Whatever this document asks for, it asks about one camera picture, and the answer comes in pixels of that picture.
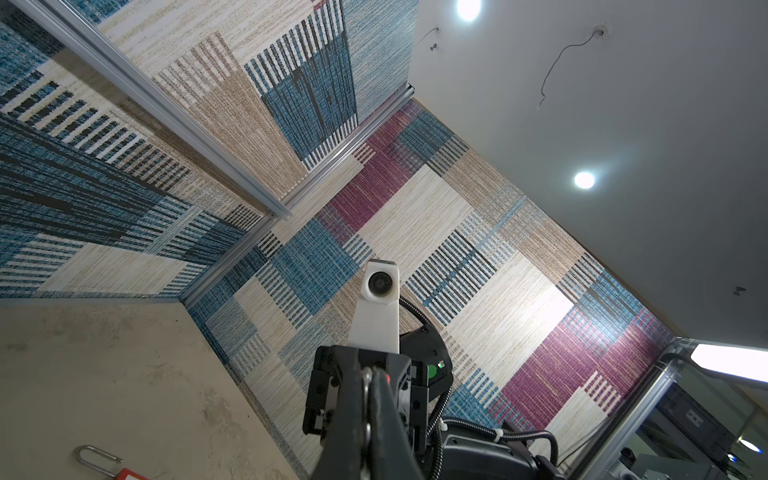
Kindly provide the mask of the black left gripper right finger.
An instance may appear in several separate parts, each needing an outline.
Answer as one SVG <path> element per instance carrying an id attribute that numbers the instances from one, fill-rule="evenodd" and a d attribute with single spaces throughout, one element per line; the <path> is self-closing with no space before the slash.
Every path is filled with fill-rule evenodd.
<path id="1" fill-rule="evenodd" d="M 371 479 L 423 479 L 408 442 L 385 371 L 374 369 L 368 386 L 367 468 Z"/>

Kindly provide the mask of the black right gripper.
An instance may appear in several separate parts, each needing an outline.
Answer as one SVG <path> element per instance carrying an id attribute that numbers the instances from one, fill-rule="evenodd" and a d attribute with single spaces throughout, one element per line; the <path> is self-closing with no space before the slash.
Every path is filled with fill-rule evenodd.
<path id="1" fill-rule="evenodd" d="M 311 371 L 302 429 L 326 435 L 337 408 L 342 363 L 356 360 L 361 367 L 381 368 L 390 378 L 396 411 L 404 424 L 411 451 L 425 452 L 428 441 L 428 404 L 450 389 L 452 361 L 447 350 L 418 347 L 416 357 L 348 346 L 321 346 Z"/>

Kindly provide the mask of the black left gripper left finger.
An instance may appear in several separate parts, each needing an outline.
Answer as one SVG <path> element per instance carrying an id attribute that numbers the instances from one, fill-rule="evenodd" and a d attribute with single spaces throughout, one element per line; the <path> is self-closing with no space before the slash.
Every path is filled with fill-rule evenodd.
<path id="1" fill-rule="evenodd" d="M 366 395 L 358 350 L 320 347 L 320 371 L 339 381 L 337 403 L 312 479 L 359 479 L 363 467 Z"/>

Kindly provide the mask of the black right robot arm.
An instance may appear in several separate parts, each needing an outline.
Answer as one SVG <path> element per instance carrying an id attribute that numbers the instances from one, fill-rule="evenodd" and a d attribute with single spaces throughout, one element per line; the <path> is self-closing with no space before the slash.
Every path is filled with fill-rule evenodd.
<path id="1" fill-rule="evenodd" d="M 314 479 L 560 479 L 547 431 L 448 417 L 451 361 L 439 333 L 400 337 L 397 354 L 321 346 L 303 430 L 321 439 Z"/>

